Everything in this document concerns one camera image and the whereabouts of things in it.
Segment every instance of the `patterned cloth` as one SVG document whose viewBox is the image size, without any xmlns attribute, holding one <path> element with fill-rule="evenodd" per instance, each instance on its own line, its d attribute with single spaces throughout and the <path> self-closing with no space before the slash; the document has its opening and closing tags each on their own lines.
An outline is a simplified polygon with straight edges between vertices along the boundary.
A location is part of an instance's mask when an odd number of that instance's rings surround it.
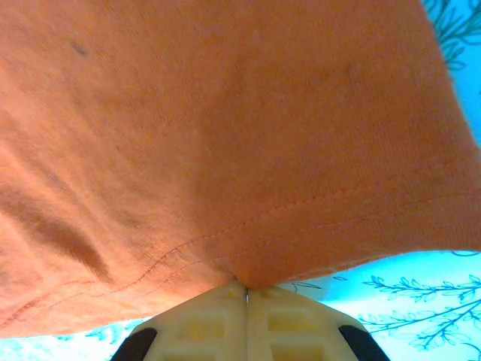
<svg viewBox="0 0 481 361">
<path fill-rule="evenodd" d="M 424 0 L 454 87 L 481 143 L 481 0 Z M 330 277 L 284 284 L 358 318 L 392 361 L 481 361 L 481 254 L 397 256 Z M 129 320 L 67 336 L 0 340 L 0 359 L 109 360 Z"/>
</svg>

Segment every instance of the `orange fabric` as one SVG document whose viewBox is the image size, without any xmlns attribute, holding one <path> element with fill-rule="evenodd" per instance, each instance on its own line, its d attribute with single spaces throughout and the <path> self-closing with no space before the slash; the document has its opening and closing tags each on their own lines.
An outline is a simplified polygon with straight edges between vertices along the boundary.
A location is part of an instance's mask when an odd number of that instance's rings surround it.
<svg viewBox="0 0 481 361">
<path fill-rule="evenodd" d="M 6 0 L 0 336 L 481 249 L 419 0 Z"/>
</svg>

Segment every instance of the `dark spot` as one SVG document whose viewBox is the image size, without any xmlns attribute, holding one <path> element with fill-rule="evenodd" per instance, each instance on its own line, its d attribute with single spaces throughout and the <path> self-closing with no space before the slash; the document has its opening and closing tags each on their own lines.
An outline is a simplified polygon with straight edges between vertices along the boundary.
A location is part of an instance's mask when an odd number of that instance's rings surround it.
<svg viewBox="0 0 481 361">
<path fill-rule="evenodd" d="M 87 56 L 89 55 L 87 53 L 87 50 L 85 50 L 85 48 L 78 44 L 76 41 L 72 41 L 71 42 L 71 46 L 75 49 L 75 51 L 77 52 L 77 54 L 81 55 L 81 56 Z"/>
</svg>

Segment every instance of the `cream plastic object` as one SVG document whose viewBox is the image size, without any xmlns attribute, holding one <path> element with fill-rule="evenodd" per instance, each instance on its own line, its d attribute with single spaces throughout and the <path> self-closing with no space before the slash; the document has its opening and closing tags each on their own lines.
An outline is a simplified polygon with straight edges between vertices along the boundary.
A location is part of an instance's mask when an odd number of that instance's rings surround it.
<svg viewBox="0 0 481 361">
<path fill-rule="evenodd" d="M 111 361 L 389 361 L 355 319 L 237 281 L 137 326 Z"/>
</svg>

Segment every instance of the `blue fabric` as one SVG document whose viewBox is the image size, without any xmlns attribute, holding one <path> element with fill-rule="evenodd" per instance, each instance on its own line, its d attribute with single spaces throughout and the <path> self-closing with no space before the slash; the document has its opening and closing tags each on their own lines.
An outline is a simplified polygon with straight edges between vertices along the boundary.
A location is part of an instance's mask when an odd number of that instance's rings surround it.
<svg viewBox="0 0 481 361">
<path fill-rule="evenodd" d="M 481 0 L 424 4 L 464 114 L 481 144 Z M 412 253 L 282 287 L 358 318 L 391 361 L 481 361 L 479 265 L 479 252 Z M 75 335 L 0 340 L 0 359 L 109 360 L 143 321 Z"/>
</svg>

